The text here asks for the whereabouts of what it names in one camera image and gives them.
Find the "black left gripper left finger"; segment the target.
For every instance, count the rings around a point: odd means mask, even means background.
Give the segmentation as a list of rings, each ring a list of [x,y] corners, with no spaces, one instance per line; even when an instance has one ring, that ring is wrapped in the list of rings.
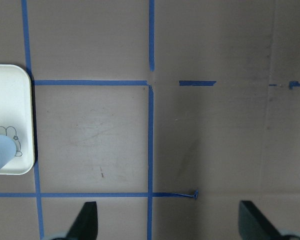
[[[66,234],[67,240],[96,240],[98,236],[97,202],[85,202]]]

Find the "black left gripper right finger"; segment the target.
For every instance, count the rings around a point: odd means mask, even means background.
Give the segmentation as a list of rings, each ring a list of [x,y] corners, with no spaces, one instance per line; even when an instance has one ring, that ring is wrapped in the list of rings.
[[[238,206],[238,232],[243,240],[283,240],[284,237],[250,200]]]

